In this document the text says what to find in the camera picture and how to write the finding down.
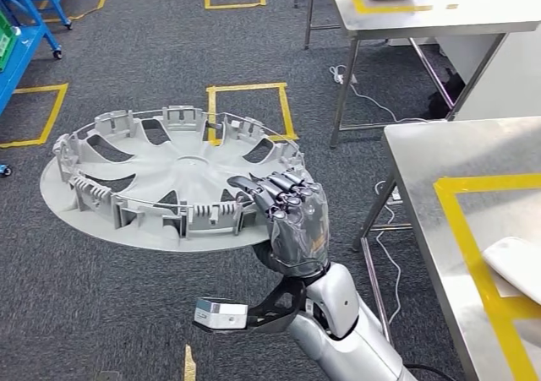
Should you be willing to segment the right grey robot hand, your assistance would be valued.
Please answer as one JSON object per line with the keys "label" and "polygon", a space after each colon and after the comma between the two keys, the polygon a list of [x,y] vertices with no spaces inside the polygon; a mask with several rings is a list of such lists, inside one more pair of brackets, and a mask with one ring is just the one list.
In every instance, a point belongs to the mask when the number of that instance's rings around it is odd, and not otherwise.
{"label": "right grey robot hand", "polygon": [[263,265],[286,277],[326,270],[329,220],[321,184],[293,169],[267,177],[233,176],[227,184],[249,196],[266,219],[268,240],[252,246]]}

